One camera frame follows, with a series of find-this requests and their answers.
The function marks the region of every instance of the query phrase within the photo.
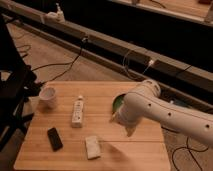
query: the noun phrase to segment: phone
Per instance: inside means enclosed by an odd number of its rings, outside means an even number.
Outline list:
[[[56,128],[53,127],[51,129],[49,129],[47,131],[47,135],[48,135],[48,138],[49,138],[53,151],[57,151],[63,147],[63,144],[61,142],[61,139],[58,135]]]

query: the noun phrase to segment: white cup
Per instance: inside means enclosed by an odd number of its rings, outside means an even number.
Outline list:
[[[47,108],[54,109],[57,106],[56,91],[52,87],[42,89],[39,93],[39,99]]]

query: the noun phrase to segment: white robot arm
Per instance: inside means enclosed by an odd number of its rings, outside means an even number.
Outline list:
[[[213,147],[213,115],[163,101],[160,93],[157,82],[143,81],[125,95],[112,120],[131,136],[141,117],[146,117]]]

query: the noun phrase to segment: cable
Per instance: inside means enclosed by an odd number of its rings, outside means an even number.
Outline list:
[[[54,81],[55,79],[57,79],[57,78],[63,76],[65,73],[67,73],[69,70],[72,69],[72,66],[74,65],[74,63],[75,63],[75,62],[77,61],[77,59],[81,56],[81,53],[82,53],[82,51],[83,51],[83,45],[84,45],[85,43],[87,43],[87,42],[83,42],[83,44],[82,44],[81,47],[80,47],[79,53],[77,54],[77,56],[75,57],[75,59],[72,60],[71,62],[47,64],[47,65],[43,65],[43,66],[37,67],[37,68],[33,69],[32,71],[36,71],[36,70],[39,70],[39,69],[41,69],[41,68],[46,68],[46,67],[50,67],[50,66],[69,65],[69,67],[68,67],[64,72],[62,72],[62,73],[60,73],[59,75],[57,75],[57,76],[53,77],[52,79],[48,80],[48,81]]]
[[[180,169],[178,169],[178,167],[177,167],[177,165],[175,163],[175,157],[174,156],[175,156],[175,153],[177,151],[181,150],[181,149],[187,149],[188,152],[189,152],[189,154],[190,154],[190,156],[192,157],[192,159],[194,160],[194,162],[197,164],[197,166],[199,167],[199,169],[201,171],[203,171],[202,167],[200,166],[200,164],[198,163],[197,159],[195,158],[195,156],[192,154],[191,151],[198,152],[198,153],[203,153],[203,152],[206,152],[209,149],[209,147],[206,147],[205,149],[202,149],[202,150],[193,149],[193,148],[189,147],[189,137],[187,137],[187,139],[186,139],[186,146],[178,147],[178,148],[176,148],[172,152],[172,163],[173,163],[173,165],[174,165],[174,167],[175,167],[175,169],[177,171],[180,171]]]
[[[130,49],[127,51],[127,53],[124,55],[123,57],[123,62],[122,62],[122,65],[123,65],[123,69],[126,73],[126,75],[132,79],[132,80],[139,80],[139,79],[142,79],[143,77],[142,76],[139,76],[139,77],[133,77],[130,73],[129,73],[129,64],[130,64],[130,60],[129,58],[127,58],[128,55],[130,55],[133,51],[135,50],[138,50],[138,49],[141,49],[141,48],[136,48],[136,49]],[[142,72],[142,75],[145,74],[145,72],[155,63],[154,60],[150,60],[149,61],[149,64],[148,66],[144,69],[144,71]]]
[[[16,46],[16,48],[18,49],[18,51],[20,53],[25,53],[25,52],[28,52],[30,49],[31,49],[31,45],[22,45],[22,46]]]
[[[75,62],[77,61],[77,59],[81,56],[82,50],[83,50],[83,47],[80,48],[80,51],[79,51],[78,55],[77,55],[77,56],[75,57],[75,59],[71,62],[70,66],[69,66],[69,68],[68,68],[67,70],[65,70],[63,73],[61,73],[61,74],[55,76],[54,78],[52,78],[52,79],[49,80],[49,81],[54,81],[55,79],[61,77],[62,75],[64,75],[65,73],[67,73],[69,70],[71,70],[71,69],[72,69],[72,66],[74,65],[74,63],[75,63]]]
[[[164,129],[164,130],[166,130],[166,131],[168,131],[168,132],[172,132],[172,133],[175,133],[175,134],[179,134],[179,132],[177,132],[177,131],[175,131],[175,130],[172,130],[172,129],[168,129],[168,128],[164,127],[164,126],[161,126],[161,128]]]
[[[164,9],[166,9],[166,6],[165,5],[163,5],[162,3],[160,3],[160,2],[158,2],[158,1],[156,1],[156,0],[149,0],[150,2],[153,2],[153,3],[155,3],[155,4],[158,4],[158,5],[160,5],[162,8],[164,8]]]
[[[191,67],[192,67],[192,65],[189,65],[189,66],[187,66],[185,69],[180,70],[179,72],[177,72],[177,73],[173,76],[174,80],[177,79],[178,75],[180,75],[181,73],[186,72],[186,71],[187,71],[189,68],[191,68]],[[168,92],[169,90],[171,90],[171,88],[172,88],[172,87],[169,86],[168,88],[162,90],[162,93]]]
[[[22,34],[22,35],[20,35],[20,36],[18,36],[18,37],[15,37],[15,36],[11,36],[13,39],[15,39],[15,40],[18,40],[18,39],[21,39],[21,38],[23,38],[24,36],[26,36],[26,35],[28,35],[28,34],[30,34],[30,33],[24,33],[24,34]]]

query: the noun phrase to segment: white bottle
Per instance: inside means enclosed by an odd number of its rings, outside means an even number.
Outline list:
[[[56,3],[59,22],[65,22],[64,12],[61,10],[59,3]]]

